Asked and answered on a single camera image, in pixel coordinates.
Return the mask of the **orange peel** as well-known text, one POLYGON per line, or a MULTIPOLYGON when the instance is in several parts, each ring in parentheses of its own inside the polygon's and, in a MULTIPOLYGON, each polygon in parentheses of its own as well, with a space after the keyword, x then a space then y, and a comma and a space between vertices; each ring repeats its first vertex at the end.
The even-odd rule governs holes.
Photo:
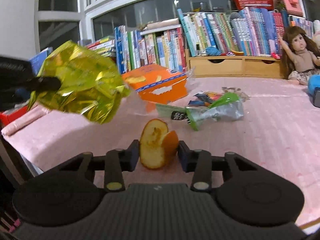
POLYGON ((156 170, 169 165, 177 154, 179 139, 175 131, 160 119, 150 120, 140 137, 140 162, 156 170))

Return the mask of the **brown-haired doll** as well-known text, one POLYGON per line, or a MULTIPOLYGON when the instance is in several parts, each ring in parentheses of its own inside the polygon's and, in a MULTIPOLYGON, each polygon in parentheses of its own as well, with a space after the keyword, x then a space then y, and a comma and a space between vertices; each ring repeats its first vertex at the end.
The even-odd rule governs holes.
POLYGON ((284 35, 278 38, 283 49, 281 61, 287 68, 287 80, 306 86, 311 76, 319 74, 317 44, 298 26, 286 28, 284 35))

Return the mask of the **yellow-green foil bag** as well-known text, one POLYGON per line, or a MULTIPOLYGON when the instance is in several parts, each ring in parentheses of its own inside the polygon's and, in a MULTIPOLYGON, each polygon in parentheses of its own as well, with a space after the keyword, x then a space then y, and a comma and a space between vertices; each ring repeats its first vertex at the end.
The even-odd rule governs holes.
POLYGON ((28 106, 39 103, 51 110, 81 114, 104 124, 115 116, 130 89, 114 61, 67 41, 43 62, 39 77, 57 77, 59 90, 32 92, 28 106))

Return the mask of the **macaron snack wrapper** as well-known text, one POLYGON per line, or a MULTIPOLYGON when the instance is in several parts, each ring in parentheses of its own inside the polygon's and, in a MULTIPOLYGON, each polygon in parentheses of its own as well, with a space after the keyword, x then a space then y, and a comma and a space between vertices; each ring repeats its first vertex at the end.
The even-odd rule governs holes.
POLYGON ((221 96, 223 94, 216 92, 198 92, 193 96, 193 100, 189 101, 188 107, 208 107, 221 98, 221 96))

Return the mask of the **orange cardboard box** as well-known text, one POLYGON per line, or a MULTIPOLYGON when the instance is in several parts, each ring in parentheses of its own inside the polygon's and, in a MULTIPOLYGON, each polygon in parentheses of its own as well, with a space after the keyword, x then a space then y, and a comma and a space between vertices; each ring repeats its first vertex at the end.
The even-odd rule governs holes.
POLYGON ((145 101, 168 104, 188 95, 186 74, 157 64, 142 66, 121 76, 145 101))

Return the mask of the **green and grey snack bag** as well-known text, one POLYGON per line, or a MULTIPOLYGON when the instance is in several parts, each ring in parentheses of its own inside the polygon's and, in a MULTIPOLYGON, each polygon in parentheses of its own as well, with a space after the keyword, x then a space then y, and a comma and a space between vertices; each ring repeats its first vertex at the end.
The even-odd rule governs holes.
POLYGON ((185 109, 187 114, 187 123, 195 131, 200 129, 200 126, 212 121, 236 121, 244 117, 244 108, 242 100, 235 93, 225 93, 214 103, 208 107, 185 109))

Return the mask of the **white blue paper bag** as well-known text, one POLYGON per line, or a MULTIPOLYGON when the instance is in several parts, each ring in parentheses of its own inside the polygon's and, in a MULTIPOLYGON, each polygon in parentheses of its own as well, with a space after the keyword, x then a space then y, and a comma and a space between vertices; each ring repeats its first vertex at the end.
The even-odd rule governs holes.
POLYGON ((188 118, 187 111, 183 107, 164 105, 157 103, 156 111, 161 118, 169 118, 170 120, 182 121, 188 118))

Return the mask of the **clear plastic packaging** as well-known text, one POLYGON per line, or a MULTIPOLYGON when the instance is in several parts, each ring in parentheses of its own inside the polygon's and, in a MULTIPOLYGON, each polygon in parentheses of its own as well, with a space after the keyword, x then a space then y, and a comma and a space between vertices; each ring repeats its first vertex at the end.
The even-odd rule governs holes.
POLYGON ((196 89, 199 86, 199 81, 197 81, 196 75, 195 75, 196 68, 190 68, 188 71, 185 72, 186 75, 186 84, 185 88, 187 92, 191 92, 192 90, 196 89))

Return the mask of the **middle row of books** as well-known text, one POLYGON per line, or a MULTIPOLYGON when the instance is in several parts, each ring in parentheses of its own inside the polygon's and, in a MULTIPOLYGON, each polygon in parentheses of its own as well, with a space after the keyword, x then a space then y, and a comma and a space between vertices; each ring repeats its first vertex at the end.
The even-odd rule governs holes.
POLYGON ((120 74, 148 64, 186 72, 183 30, 177 18, 148 23, 142 29, 115 27, 116 64, 120 74))

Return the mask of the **blue yarn ball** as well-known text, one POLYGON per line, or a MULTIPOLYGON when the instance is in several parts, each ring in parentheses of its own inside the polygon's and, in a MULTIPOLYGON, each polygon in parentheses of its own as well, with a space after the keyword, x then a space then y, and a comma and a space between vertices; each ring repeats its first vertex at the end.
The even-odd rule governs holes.
POLYGON ((221 56, 221 51, 214 46, 206 48, 207 56, 221 56))

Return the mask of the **red folder with pink cloth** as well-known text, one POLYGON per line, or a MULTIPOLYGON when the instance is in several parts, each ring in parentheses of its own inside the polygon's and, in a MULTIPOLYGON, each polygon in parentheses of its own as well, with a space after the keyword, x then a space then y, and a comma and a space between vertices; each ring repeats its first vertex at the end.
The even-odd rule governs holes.
POLYGON ((30 110, 28 106, 23 106, 20 109, 1 112, 1 134, 11 136, 50 112, 51 110, 42 105, 33 106, 30 110))

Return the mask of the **patterned small wrapper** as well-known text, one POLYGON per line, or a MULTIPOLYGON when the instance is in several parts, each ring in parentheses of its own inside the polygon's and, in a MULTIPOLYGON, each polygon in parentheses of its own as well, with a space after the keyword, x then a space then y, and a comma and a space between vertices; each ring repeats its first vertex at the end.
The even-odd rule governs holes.
POLYGON ((239 99, 241 99, 243 102, 247 101, 250 99, 250 97, 241 90, 241 88, 237 87, 222 87, 222 91, 224 93, 234 93, 236 94, 239 99))

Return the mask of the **books on wooden organizer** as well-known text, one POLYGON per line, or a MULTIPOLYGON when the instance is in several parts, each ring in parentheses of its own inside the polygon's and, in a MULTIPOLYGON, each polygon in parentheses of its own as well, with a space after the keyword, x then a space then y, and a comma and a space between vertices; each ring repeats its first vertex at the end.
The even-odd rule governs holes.
POLYGON ((284 33, 282 15, 264 8, 248 8, 227 15, 223 12, 182 12, 177 9, 187 48, 192 57, 214 46, 221 55, 261 56, 279 59, 284 33))

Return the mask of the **grey power adapter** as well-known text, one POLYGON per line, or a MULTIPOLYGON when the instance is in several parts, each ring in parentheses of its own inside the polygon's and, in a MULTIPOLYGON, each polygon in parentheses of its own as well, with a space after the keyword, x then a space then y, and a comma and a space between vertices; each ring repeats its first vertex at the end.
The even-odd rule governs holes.
POLYGON ((316 87, 312 96, 312 104, 317 107, 320 108, 320 88, 316 87))

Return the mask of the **stack of flat books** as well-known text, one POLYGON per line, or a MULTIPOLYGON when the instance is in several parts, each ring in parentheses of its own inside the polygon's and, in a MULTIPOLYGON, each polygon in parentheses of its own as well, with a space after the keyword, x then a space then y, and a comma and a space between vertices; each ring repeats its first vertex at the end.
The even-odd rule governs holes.
POLYGON ((116 39, 114 36, 101 38, 85 47, 103 57, 116 57, 116 39))

